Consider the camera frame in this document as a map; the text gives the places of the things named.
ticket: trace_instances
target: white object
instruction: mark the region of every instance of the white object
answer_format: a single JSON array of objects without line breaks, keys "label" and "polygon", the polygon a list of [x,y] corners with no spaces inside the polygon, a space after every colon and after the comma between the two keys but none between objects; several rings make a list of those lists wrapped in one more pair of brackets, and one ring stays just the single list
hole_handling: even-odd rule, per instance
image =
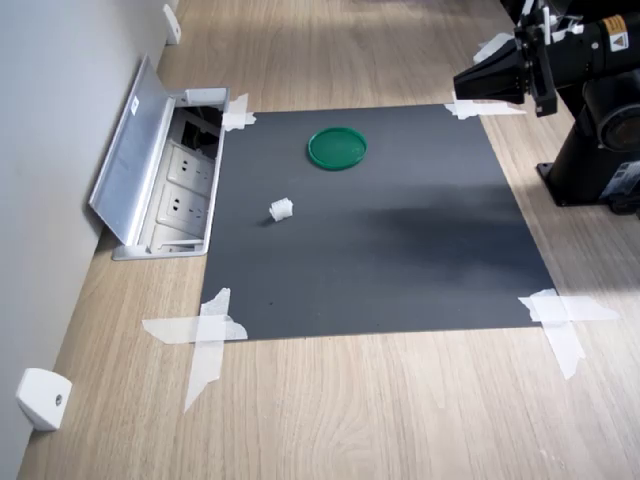
[{"label": "white object", "polygon": [[542,323],[544,333],[565,379],[576,373],[580,359],[586,358],[573,322],[617,320],[617,312],[587,296],[560,296],[555,289],[542,290],[519,298],[529,309],[531,320]]},{"label": "white object", "polygon": [[149,250],[152,252],[185,252],[193,251],[199,245],[202,245],[201,238],[166,225],[156,225]]},{"label": "white object", "polygon": [[522,14],[521,15],[529,15],[531,13],[531,9],[533,8],[533,0],[525,0],[524,5],[522,6]]},{"label": "white object", "polygon": [[627,48],[629,48],[629,33],[620,32],[609,35],[609,46],[611,47],[612,52],[626,50]]},{"label": "white object", "polygon": [[249,94],[240,95],[235,100],[229,102],[227,112],[222,116],[222,126],[229,132],[234,129],[242,130],[245,125],[256,123],[256,117],[252,112],[247,112],[249,104]]},{"label": "white object", "polygon": [[186,188],[167,183],[160,199],[158,223],[198,238],[207,223],[207,199]]},{"label": "white object", "polygon": [[171,154],[167,179],[204,197],[209,196],[213,182],[213,162],[175,146]]},{"label": "white object", "polygon": [[527,112],[512,108],[505,102],[476,103],[473,100],[458,100],[456,92],[452,92],[453,103],[445,105],[454,116],[460,120],[477,115],[524,115]]},{"label": "white object", "polygon": [[60,428],[71,382],[62,375],[41,368],[27,368],[22,376],[16,400],[33,428],[53,431]]},{"label": "white object", "polygon": [[502,46],[512,38],[513,35],[510,35],[508,33],[497,34],[495,37],[485,43],[480,51],[473,56],[473,63],[480,63],[486,60],[491,55],[500,50],[500,48],[502,48]]},{"label": "white object", "polygon": [[288,198],[283,198],[271,204],[269,213],[276,222],[289,218],[293,215],[293,202]]},{"label": "white object", "polygon": [[177,45],[180,43],[180,37],[182,36],[182,29],[178,19],[169,5],[162,7],[162,12],[167,21],[167,45]]},{"label": "white object", "polygon": [[195,342],[184,412],[205,387],[220,378],[224,342],[246,340],[247,331],[227,315],[231,290],[223,288],[200,306],[200,316],[143,320],[143,328],[167,345]]}]

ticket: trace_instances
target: white wall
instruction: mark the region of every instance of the white wall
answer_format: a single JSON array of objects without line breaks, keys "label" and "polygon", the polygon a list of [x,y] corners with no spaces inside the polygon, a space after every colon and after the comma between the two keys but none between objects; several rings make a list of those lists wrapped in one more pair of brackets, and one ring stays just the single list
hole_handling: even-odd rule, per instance
[{"label": "white wall", "polygon": [[31,427],[14,395],[52,369],[101,226],[86,201],[162,0],[9,0],[0,9],[0,478]]}]

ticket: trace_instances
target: white plastic clip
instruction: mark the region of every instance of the white plastic clip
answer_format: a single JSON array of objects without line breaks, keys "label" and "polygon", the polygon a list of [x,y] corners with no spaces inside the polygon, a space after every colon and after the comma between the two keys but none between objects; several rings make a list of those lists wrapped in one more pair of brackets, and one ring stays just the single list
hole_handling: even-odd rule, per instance
[{"label": "white plastic clip", "polygon": [[542,29],[544,31],[544,44],[551,45],[551,16],[549,15],[549,7],[544,7],[542,9],[542,14],[544,18],[544,24],[542,25]]},{"label": "white plastic clip", "polygon": [[16,399],[34,429],[49,432],[60,428],[71,386],[69,380],[49,370],[25,370]]},{"label": "white plastic clip", "polygon": [[288,198],[283,198],[271,204],[269,213],[276,222],[289,218],[293,215],[293,202]]}]

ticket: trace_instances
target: white wall bracket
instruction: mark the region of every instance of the white wall bracket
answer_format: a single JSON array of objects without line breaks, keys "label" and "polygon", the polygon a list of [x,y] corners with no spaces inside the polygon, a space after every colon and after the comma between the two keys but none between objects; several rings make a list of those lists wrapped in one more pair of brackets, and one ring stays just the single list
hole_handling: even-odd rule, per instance
[{"label": "white wall bracket", "polygon": [[182,36],[178,19],[169,5],[162,7],[162,11],[167,22],[167,45],[178,45]]},{"label": "white wall bracket", "polygon": [[58,430],[71,394],[71,382],[62,375],[41,368],[24,371],[16,400],[35,430]]}]

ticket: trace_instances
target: label sticker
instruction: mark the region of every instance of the label sticker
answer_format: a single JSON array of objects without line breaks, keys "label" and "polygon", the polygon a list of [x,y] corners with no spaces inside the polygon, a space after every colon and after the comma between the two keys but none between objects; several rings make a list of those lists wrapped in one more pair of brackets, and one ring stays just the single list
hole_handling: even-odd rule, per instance
[{"label": "label sticker", "polygon": [[629,32],[624,19],[620,15],[605,18],[602,21],[609,32],[609,45],[612,52],[629,48]]},{"label": "label sticker", "polygon": [[138,105],[140,105],[140,100],[135,95],[133,96],[133,101],[131,102],[131,114],[135,115],[138,111]]}]

